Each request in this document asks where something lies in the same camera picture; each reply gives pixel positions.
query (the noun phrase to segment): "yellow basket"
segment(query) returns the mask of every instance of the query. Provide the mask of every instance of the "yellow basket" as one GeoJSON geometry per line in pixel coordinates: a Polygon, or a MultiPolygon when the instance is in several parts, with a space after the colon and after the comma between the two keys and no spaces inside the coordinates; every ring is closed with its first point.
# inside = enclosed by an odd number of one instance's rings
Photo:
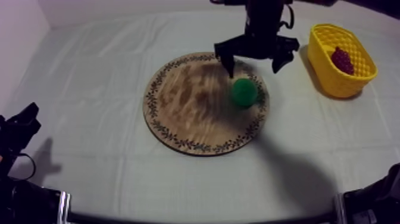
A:
{"type": "Polygon", "coordinates": [[[308,59],[323,90],[334,97],[347,98],[359,93],[378,73],[356,36],[332,24],[317,24],[311,28],[308,59]],[[337,46],[349,54],[354,75],[340,71],[330,59],[337,46]]]}

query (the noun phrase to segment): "green sponge ball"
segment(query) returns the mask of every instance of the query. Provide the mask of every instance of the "green sponge ball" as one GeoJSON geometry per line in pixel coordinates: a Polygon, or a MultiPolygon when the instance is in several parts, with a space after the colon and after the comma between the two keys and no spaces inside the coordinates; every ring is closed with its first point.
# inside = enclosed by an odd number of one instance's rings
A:
{"type": "Polygon", "coordinates": [[[250,79],[238,79],[231,90],[233,102],[240,107],[250,107],[257,101],[257,87],[250,79]]]}

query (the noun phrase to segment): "round wooden board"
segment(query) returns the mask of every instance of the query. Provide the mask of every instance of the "round wooden board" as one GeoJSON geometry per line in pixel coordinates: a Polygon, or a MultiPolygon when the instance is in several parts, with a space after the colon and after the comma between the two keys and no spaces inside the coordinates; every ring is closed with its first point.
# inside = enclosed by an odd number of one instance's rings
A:
{"type": "Polygon", "coordinates": [[[268,113],[268,92],[250,66],[236,61],[228,73],[215,55],[196,53],[176,58],[150,80],[143,114],[151,132],[170,148],[190,155],[221,155],[247,144],[261,130],[268,113]],[[258,101],[248,109],[235,106],[232,84],[251,79],[258,101]]]}

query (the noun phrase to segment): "table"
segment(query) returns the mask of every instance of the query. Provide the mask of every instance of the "table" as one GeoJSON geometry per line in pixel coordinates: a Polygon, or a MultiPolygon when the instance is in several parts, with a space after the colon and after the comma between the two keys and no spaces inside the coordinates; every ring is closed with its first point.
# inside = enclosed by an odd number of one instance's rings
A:
{"type": "MultiPolygon", "coordinates": [[[[6,117],[34,101],[38,185],[72,194],[73,211],[152,222],[256,222],[304,217],[331,208],[338,192],[367,186],[398,163],[400,21],[338,2],[296,2],[301,49],[273,74],[271,61],[245,59],[270,93],[257,141],[221,157],[169,150],[146,127],[142,98],[168,61],[213,51],[243,33],[244,9],[170,12],[96,21],[51,31],[32,58],[6,117]],[[379,74],[353,100],[325,97],[305,56],[310,28],[353,31],[379,74]]],[[[30,172],[18,159],[13,175],[30,172]]]]}

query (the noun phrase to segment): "floral border pattern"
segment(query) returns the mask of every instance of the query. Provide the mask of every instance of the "floral border pattern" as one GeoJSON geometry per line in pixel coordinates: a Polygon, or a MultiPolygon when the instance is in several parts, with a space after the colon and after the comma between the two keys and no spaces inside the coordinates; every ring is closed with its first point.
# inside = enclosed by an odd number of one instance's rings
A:
{"type": "Polygon", "coordinates": [[[224,144],[215,145],[214,147],[211,145],[207,145],[204,143],[190,141],[188,139],[180,139],[177,134],[172,133],[169,128],[165,127],[161,122],[157,119],[158,117],[158,109],[157,109],[157,99],[156,94],[159,91],[159,87],[163,83],[164,78],[167,73],[172,68],[178,68],[182,64],[186,64],[188,62],[193,61],[211,61],[211,60],[219,60],[215,57],[214,54],[201,54],[201,55],[192,55],[190,57],[181,57],[177,60],[169,62],[166,64],[157,74],[155,80],[151,83],[149,91],[145,94],[145,103],[149,109],[149,116],[151,121],[149,125],[156,130],[162,139],[173,142],[177,148],[187,148],[189,150],[198,151],[198,153],[189,153],[193,155],[219,155],[229,153],[233,150],[236,150],[247,142],[249,142],[252,138],[255,137],[259,128],[261,128],[263,121],[265,120],[264,113],[268,109],[266,93],[263,89],[263,83],[261,80],[257,78],[256,75],[253,74],[252,69],[247,66],[245,63],[236,60],[236,64],[239,65],[244,73],[252,80],[258,89],[258,109],[259,113],[253,119],[253,121],[246,128],[245,133],[243,135],[238,135],[235,139],[231,139],[226,141],[224,144]]]}

